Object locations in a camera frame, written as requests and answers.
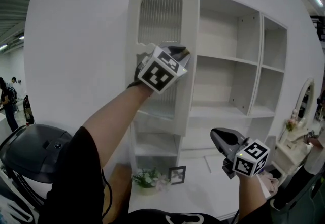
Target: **flower bouquet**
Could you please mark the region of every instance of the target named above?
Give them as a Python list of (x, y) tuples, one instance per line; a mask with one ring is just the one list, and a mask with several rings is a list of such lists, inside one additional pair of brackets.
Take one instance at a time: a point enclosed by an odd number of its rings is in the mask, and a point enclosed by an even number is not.
[(136, 175), (131, 176), (132, 181), (140, 187), (142, 195), (152, 195), (166, 188), (170, 182), (166, 175), (162, 175), (157, 169), (139, 169)]

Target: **person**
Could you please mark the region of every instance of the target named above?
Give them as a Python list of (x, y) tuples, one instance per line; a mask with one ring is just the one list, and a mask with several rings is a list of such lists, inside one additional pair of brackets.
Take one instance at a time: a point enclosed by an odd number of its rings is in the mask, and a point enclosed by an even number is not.
[[(111, 158), (137, 110), (151, 94), (152, 90), (143, 83), (129, 87), (77, 130), (66, 150), (60, 175), (47, 193), (39, 224), (102, 223), (104, 193), (101, 169)], [(240, 224), (260, 223), (261, 220), (272, 223), (270, 208), (258, 178), (239, 176), (239, 179)], [(214, 217), (200, 215), (204, 218), (201, 223), (220, 223)], [(123, 215), (114, 223), (197, 221), (198, 218), (193, 216), (144, 209)]]
[(1, 105), (3, 105), (8, 125), (11, 129), (11, 131), (15, 131), (18, 128), (18, 124), (16, 122), (15, 116), (14, 116), (14, 108), (13, 104), (9, 101), (9, 95), (10, 92), (6, 88), (6, 83), (3, 78), (0, 78), (0, 89), (1, 89)]
[(323, 169), (325, 164), (325, 132), (322, 132), (318, 137), (307, 138), (307, 143), (311, 143), (313, 147), (305, 164), (292, 177), (288, 186), (270, 200), (271, 206), (278, 211), (293, 200), (308, 182)]

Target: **white curved wall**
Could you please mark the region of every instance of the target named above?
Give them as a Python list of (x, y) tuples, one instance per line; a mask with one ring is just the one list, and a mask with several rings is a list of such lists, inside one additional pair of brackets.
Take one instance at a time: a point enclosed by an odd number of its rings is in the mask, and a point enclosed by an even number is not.
[[(288, 27), (283, 91), (270, 131), (278, 135), (308, 77), (320, 94), (324, 55), (301, 0), (237, 1)], [(30, 0), (24, 52), (36, 122), (73, 134), (124, 90), (127, 7), (128, 0)], [(125, 141), (115, 159), (127, 160)]]

